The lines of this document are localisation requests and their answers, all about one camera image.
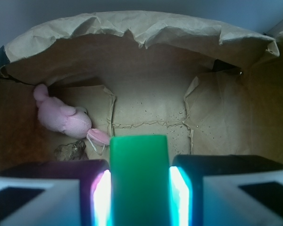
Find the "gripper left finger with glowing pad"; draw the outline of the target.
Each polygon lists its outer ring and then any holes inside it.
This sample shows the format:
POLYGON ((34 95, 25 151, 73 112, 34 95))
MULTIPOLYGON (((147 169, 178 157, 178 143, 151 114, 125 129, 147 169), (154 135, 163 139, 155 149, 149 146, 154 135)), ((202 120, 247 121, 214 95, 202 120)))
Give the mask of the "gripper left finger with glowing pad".
POLYGON ((0 226, 106 226, 106 160, 30 162, 0 171, 0 226))

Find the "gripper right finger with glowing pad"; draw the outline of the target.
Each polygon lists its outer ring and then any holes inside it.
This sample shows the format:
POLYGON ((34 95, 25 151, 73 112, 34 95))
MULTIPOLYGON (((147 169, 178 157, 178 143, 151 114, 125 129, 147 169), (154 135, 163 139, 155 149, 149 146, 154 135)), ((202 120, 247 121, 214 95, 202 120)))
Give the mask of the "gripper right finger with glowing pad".
POLYGON ((283 164, 257 155, 177 155, 174 226, 283 226, 283 164))

